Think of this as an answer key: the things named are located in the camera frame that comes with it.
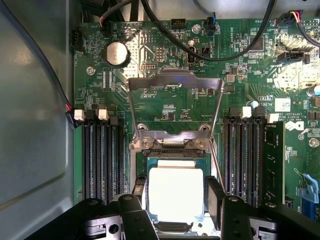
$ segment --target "red and black wire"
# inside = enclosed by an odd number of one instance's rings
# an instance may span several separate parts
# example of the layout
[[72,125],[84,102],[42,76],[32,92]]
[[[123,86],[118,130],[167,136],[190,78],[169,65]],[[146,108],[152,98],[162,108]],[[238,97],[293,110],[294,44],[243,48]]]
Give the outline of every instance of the red and black wire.
[[320,48],[320,42],[317,42],[316,40],[312,39],[306,32],[304,26],[303,26],[303,23],[301,21],[301,14],[300,12],[298,11],[291,11],[290,12],[294,18],[295,18],[295,21],[296,21],[296,25],[301,33],[301,35],[305,38],[305,40],[307,40],[309,43],[311,43],[312,45]]

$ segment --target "gray metal side panel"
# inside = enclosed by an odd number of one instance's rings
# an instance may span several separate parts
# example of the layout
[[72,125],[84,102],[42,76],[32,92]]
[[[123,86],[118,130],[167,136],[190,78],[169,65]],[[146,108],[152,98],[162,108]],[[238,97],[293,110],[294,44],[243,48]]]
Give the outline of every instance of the gray metal side panel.
[[[69,1],[5,2],[70,89]],[[72,131],[38,59],[1,14],[0,109],[0,238],[20,240],[73,205]]]

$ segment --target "green circuit board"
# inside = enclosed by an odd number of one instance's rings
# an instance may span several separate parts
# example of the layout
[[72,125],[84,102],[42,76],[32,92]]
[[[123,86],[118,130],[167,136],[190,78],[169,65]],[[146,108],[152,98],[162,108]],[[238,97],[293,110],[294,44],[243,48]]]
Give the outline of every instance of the green circuit board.
[[[184,44],[194,41],[200,54],[223,58],[241,52],[256,35],[260,19],[222,19],[217,21],[213,37],[206,36],[205,20],[187,20],[186,28],[172,31]],[[309,35],[320,36],[319,19],[304,19]],[[163,21],[170,29],[171,21]],[[201,31],[194,33],[194,25]],[[218,157],[222,164],[222,124],[230,107],[243,107],[257,101],[267,113],[279,113],[285,122],[285,195],[294,201],[293,208],[301,211],[298,189],[308,183],[303,174],[320,181],[320,147],[310,147],[311,138],[320,138],[320,119],[311,120],[309,111],[319,111],[315,99],[306,89],[320,84],[319,50],[309,50],[308,64],[303,61],[278,63],[277,56],[286,48],[310,46],[295,26],[277,28],[274,21],[258,44],[249,53],[230,61],[201,61],[187,63],[186,53],[168,41],[148,21],[111,24],[111,35],[104,37],[98,23],[83,23],[84,52],[74,54],[74,106],[78,109],[110,108],[109,114],[124,119],[125,156],[133,137],[132,117],[128,101],[128,79],[148,78],[166,68],[189,68],[197,77],[221,78],[224,93],[214,130]],[[124,68],[111,67],[102,57],[104,47],[112,42],[125,43],[130,51],[130,63]],[[87,67],[95,73],[88,75]],[[150,130],[166,130],[177,134],[183,130],[198,130],[210,123],[218,93],[208,89],[183,89],[167,86],[164,89],[141,89],[133,94],[137,123]],[[75,198],[82,189],[82,130],[75,131]],[[128,184],[129,160],[125,162],[125,184]],[[320,222],[320,206],[316,204],[315,220]]]

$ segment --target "screw hole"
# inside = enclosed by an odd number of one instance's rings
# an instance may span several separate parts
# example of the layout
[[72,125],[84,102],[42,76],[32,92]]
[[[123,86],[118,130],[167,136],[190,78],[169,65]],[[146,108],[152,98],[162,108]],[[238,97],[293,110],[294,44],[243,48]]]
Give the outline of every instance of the screw hole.
[[119,226],[117,224],[112,224],[109,227],[109,233],[116,234],[119,231]]
[[255,230],[254,227],[251,227],[251,230],[252,230],[252,236],[255,236],[257,234],[257,231]]

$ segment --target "motherboard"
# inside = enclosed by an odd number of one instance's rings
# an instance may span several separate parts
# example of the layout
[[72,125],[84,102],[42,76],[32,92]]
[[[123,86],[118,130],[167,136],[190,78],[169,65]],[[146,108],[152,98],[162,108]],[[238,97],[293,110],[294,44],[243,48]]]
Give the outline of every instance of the motherboard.
[[[207,21],[162,23],[193,51],[223,58],[245,49],[262,22],[222,19],[208,32]],[[320,37],[318,18],[305,18],[303,24],[311,37]],[[74,133],[76,202],[98,197],[108,203],[130,192],[133,167],[136,176],[149,174],[151,162],[160,158],[156,151],[138,153],[132,165],[134,125],[170,135],[210,131],[216,111],[212,132],[225,191],[254,207],[263,198],[273,199],[320,222],[320,92],[315,88],[320,52],[296,26],[270,21],[254,48],[230,61],[194,58],[152,22],[112,22],[107,28],[101,32],[98,23],[83,23],[75,32],[81,47],[74,52],[74,107],[87,119]],[[113,48],[123,51],[111,55]],[[153,79],[176,69],[199,81],[220,79],[221,88],[184,88],[178,81],[129,90],[129,79]],[[108,123],[97,124],[98,115]],[[206,175],[217,174],[209,153],[188,154]]]

